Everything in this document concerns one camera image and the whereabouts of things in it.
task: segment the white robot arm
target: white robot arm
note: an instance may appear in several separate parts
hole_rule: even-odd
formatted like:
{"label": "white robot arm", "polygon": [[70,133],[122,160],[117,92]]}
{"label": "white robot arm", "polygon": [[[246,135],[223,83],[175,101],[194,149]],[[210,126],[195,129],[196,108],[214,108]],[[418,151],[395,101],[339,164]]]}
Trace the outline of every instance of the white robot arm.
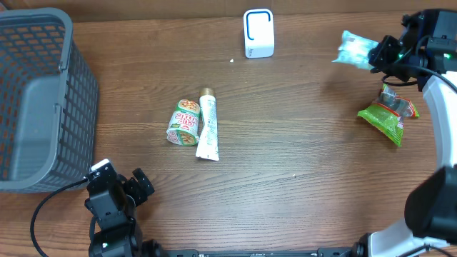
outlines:
{"label": "white robot arm", "polygon": [[[457,244],[457,12],[424,10],[402,24],[400,39],[385,36],[368,54],[371,72],[384,72],[388,85],[418,84],[431,112],[436,170],[408,197],[405,218],[355,245],[362,246],[357,257],[417,256]],[[386,82],[389,76],[403,83]]]}
{"label": "white robot arm", "polygon": [[[443,76],[457,84],[457,72],[448,71]],[[423,98],[433,122],[437,170],[454,167],[457,164],[457,93],[440,78],[432,76],[423,87]],[[415,237],[402,218],[387,229],[371,234],[367,246],[370,257],[392,257],[416,256],[426,251],[425,246],[443,248],[449,243],[432,237]]]}

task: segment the gray plastic basket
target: gray plastic basket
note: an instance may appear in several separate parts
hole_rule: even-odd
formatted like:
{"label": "gray plastic basket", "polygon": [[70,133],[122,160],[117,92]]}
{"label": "gray plastic basket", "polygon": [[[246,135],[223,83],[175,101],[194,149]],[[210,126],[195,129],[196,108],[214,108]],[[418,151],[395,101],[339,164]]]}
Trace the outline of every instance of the gray plastic basket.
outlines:
{"label": "gray plastic basket", "polygon": [[99,87],[59,9],[0,13],[0,191],[53,191],[93,161]]}

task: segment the toothpaste tube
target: toothpaste tube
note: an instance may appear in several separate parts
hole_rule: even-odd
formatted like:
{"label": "toothpaste tube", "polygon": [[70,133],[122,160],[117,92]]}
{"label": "toothpaste tube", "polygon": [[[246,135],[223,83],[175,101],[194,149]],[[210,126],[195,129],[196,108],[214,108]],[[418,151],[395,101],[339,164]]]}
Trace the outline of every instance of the toothpaste tube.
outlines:
{"label": "toothpaste tube", "polygon": [[205,88],[200,90],[200,107],[203,129],[195,156],[219,161],[216,98],[214,97],[213,89]]}

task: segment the food packaging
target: food packaging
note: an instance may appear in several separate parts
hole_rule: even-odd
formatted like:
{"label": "food packaging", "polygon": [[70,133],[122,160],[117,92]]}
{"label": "food packaging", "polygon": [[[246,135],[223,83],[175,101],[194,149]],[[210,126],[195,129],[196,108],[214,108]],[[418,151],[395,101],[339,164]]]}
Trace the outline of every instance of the food packaging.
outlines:
{"label": "food packaging", "polygon": [[195,156],[219,161],[216,97],[214,97],[213,89],[205,88],[200,90],[200,107],[203,129],[201,130]]}
{"label": "food packaging", "polygon": [[338,58],[332,62],[351,64],[359,69],[372,69],[368,63],[368,53],[378,46],[378,42],[344,31],[341,37],[343,43],[338,48]]}
{"label": "food packaging", "polygon": [[186,99],[180,100],[166,130],[171,143],[182,146],[193,146],[199,142],[200,106]]}
{"label": "food packaging", "polygon": [[384,84],[379,97],[367,109],[359,111],[358,116],[401,146],[404,118],[419,117],[419,112],[410,100],[398,96]]}

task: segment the green snack bag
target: green snack bag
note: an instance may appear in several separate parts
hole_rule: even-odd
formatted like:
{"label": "green snack bag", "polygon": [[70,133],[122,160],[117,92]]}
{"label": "green snack bag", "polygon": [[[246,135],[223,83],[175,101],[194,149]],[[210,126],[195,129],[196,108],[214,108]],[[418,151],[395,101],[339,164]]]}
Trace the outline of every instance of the green snack bag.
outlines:
{"label": "green snack bag", "polygon": [[367,109],[359,111],[358,116],[401,146],[404,118],[419,117],[419,112],[411,101],[398,96],[384,84],[379,97]]}

